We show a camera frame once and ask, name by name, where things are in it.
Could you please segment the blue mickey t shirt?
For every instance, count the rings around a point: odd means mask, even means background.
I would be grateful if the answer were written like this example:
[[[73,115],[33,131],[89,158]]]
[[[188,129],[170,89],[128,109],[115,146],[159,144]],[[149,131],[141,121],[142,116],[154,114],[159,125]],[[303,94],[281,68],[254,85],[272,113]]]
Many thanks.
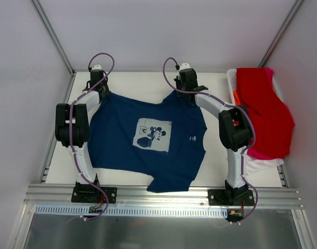
[[[169,94],[153,104],[110,94],[90,122],[94,168],[150,175],[150,192],[188,191],[205,156],[201,109]]]

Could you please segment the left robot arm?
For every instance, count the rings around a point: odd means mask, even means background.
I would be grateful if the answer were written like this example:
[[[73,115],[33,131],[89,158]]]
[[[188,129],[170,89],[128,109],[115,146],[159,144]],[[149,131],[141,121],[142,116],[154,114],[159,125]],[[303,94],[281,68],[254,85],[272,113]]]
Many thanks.
[[[79,97],[69,103],[60,103],[55,109],[55,138],[71,155],[77,172],[75,197],[96,202],[103,195],[97,173],[92,167],[88,141],[90,121],[88,112],[110,94],[107,73],[100,65],[89,67],[90,80]]]

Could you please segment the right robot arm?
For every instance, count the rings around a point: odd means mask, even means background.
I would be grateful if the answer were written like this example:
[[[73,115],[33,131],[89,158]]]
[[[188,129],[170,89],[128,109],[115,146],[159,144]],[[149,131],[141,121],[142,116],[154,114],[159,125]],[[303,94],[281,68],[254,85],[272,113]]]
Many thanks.
[[[225,189],[213,198],[220,203],[236,205],[249,190],[243,178],[242,155],[253,137],[248,113],[244,107],[229,104],[214,96],[207,87],[198,85],[197,74],[189,64],[177,65],[176,70],[177,95],[208,111],[219,122],[219,138],[227,149],[228,174]]]

